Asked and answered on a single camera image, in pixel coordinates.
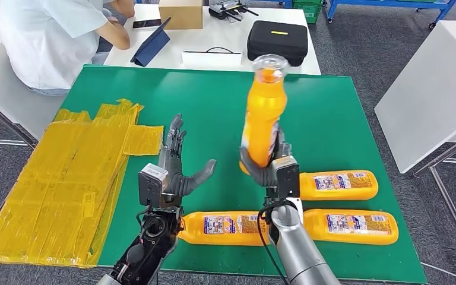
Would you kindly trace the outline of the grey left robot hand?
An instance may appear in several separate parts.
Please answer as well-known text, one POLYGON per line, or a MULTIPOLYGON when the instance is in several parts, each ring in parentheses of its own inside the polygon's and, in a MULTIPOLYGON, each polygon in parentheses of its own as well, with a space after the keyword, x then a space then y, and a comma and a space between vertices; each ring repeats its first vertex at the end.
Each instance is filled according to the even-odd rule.
POLYGON ((203 169, 186 176, 182 171, 182 146, 186 130, 182 129, 182 115, 177 114, 172 119, 166 138, 159 153, 158 166, 167 170, 165 194, 178 197, 189 195, 194 189, 205 182, 214 172, 217 160, 210 159, 203 169))

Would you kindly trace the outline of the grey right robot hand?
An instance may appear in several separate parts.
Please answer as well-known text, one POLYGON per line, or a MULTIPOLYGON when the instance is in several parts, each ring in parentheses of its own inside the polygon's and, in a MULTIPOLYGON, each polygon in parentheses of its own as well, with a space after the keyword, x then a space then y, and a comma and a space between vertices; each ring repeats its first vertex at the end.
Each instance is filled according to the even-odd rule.
POLYGON ((239 148, 239 160, 256 184, 264 187, 276 187, 278 186, 278 178, 282 173, 285 174, 290 169, 299 172, 299 163, 292 156, 291 148, 292 145, 286 141, 285 134, 279 127, 269 162, 265 166, 256 163, 244 146, 239 148))

